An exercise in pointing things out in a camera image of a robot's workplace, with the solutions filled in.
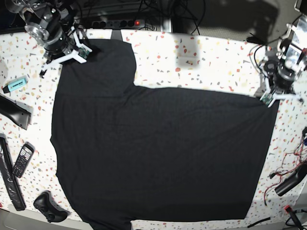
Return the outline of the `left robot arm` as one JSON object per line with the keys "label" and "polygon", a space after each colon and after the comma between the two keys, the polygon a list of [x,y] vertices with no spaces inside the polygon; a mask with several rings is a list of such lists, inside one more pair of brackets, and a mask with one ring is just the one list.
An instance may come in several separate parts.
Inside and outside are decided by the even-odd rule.
{"label": "left robot arm", "polygon": [[307,70],[307,17],[301,15],[287,25],[285,34],[278,38],[276,52],[257,65],[264,77],[265,91],[260,97],[267,107],[277,100],[296,99],[304,102],[294,90],[294,82]]}

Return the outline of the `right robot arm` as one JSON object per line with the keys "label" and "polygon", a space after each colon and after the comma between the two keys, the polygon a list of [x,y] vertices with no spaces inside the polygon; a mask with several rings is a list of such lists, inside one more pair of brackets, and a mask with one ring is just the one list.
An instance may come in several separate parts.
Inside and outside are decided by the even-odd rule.
{"label": "right robot arm", "polygon": [[45,50],[40,77],[55,65],[74,59],[87,62],[92,49],[80,42],[75,17],[82,10],[76,0],[5,0],[6,9],[20,15],[25,31]]}

